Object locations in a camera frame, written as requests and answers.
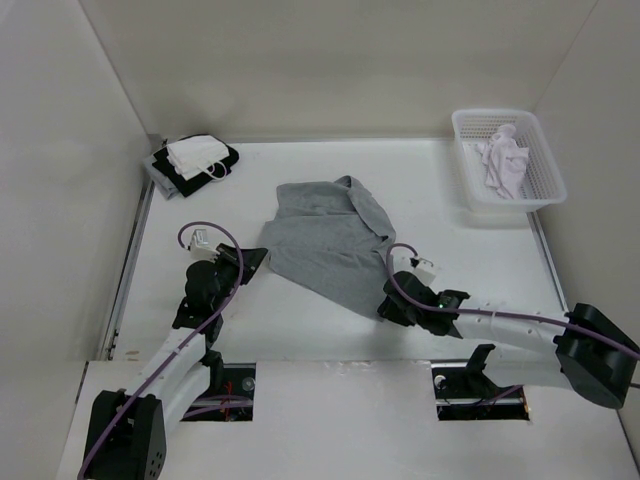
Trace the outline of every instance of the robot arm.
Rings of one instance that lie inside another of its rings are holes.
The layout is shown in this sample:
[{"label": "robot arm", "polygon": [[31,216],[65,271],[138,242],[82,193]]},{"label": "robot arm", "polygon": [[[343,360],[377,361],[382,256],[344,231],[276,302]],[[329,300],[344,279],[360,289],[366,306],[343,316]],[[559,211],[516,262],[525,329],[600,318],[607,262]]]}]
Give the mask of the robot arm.
[{"label": "robot arm", "polygon": [[[470,375],[482,375],[495,387],[561,387],[572,389],[603,407],[619,409],[624,405],[636,360],[563,326],[573,324],[586,328],[637,352],[637,345],[595,307],[577,304],[573,312],[546,315],[559,322],[558,325],[513,321],[484,313],[473,315],[467,312],[512,309],[476,299],[467,292],[435,293],[428,286],[435,278],[435,269],[417,256],[394,258],[393,265],[405,270],[397,271],[393,277],[404,293],[443,312],[416,307],[388,281],[384,286],[387,298],[378,308],[378,314],[403,326],[419,325],[434,335],[491,342],[477,347],[468,364]],[[464,314],[446,311],[461,305]]]},{"label": "robot arm", "polygon": [[200,334],[183,345],[200,325],[220,308],[231,294],[241,273],[246,285],[267,254],[264,248],[241,250],[243,270],[235,248],[209,248],[206,232],[196,230],[190,250],[204,258],[187,269],[186,296],[180,303],[167,340],[126,390],[103,391],[93,403],[85,445],[85,458],[116,413],[131,399],[158,368],[159,377],[139,395],[118,421],[91,459],[83,478],[97,480],[152,480],[162,471],[169,434],[193,402],[203,393],[217,391],[224,363],[212,346],[222,328],[218,315]]}]

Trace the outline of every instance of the black cloth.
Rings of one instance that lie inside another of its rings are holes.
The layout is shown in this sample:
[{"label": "black cloth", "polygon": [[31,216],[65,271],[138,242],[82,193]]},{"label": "black cloth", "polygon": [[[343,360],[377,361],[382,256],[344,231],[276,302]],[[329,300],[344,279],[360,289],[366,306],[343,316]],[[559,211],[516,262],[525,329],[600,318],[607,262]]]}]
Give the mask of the black cloth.
[{"label": "black cloth", "polygon": [[[238,159],[240,158],[238,151],[228,145],[227,148],[229,149],[229,156],[218,161],[224,165],[224,168],[218,165],[218,162],[216,162],[213,167],[208,168],[214,177],[222,178],[225,173],[225,168],[227,169],[227,175],[229,175],[231,173],[231,167],[238,163]],[[169,162],[169,151],[167,147],[163,147],[154,153],[153,156],[156,159],[152,164],[153,167],[171,180],[171,183],[176,186],[183,197],[188,197],[197,192],[212,180],[212,178],[204,172],[196,175],[191,180],[185,180],[182,175],[176,172],[174,166]]]}]

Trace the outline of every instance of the red wire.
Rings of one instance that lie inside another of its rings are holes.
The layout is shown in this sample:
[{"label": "red wire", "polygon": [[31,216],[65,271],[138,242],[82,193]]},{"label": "red wire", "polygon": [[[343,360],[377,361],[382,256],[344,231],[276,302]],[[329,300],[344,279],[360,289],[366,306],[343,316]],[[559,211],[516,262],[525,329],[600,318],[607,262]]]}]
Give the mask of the red wire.
[{"label": "red wire", "polygon": [[[232,389],[233,389],[233,384],[232,384],[230,381],[229,381],[229,382],[227,382],[227,393],[228,393],[229,395],[231,395],[231,390],[232,390]],[[230,408],[227,408],[227,409],[225,410],[225,412],[226,412],[226,413],[225,413],[225,418],[224,418],[224,420],[225,420],[225,422],[228,422],[228,421],[229,421],[229,417],[231,416],[231,409],[230,409]]]}]

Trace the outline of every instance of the white cloth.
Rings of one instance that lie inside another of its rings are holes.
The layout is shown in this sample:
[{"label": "white cloth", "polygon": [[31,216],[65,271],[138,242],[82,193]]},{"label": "white cloth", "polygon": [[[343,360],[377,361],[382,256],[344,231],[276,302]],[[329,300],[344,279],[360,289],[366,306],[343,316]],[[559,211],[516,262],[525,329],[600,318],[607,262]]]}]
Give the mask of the white cloth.
[{"label": "white cloth", "polygon": [[196,175],[207,173],[207,169],[229,156],[229,148],[212,137],[200,135],[167,145],[169,163],[178,175],[191,180]]},{"label": "white cloth", "polygon": [[495,188],[500,197],[507,199],[520,198],[520,187],[529,164],[529,149],[518,147],[513,139],[515,133],[516,127],[508,123],[498,128],[488,144],[476,145],[487,167],[485,185]]}]

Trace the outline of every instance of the white wall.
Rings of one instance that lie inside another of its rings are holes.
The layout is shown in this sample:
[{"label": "white wall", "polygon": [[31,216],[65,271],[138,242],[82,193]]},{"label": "white wall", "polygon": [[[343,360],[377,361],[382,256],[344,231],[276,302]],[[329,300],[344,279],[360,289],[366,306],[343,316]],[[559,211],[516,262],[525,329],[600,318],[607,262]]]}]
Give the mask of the white wall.
[{"label": "white wall", "polygon": [[595,0],[81,0],[150,133],[450,135],[532,109]]},{"label": "white wall", "polygon": [[0,0],[0,465],[53,478],[149,145],[77,0]]},{"label": "white wall", "polygon": [[[640,1],[599,0],[536,113],[569,191],[542,215],[565,293],[640,343]],[[622,418],[636,456],[639,407],[632,391]]]}]

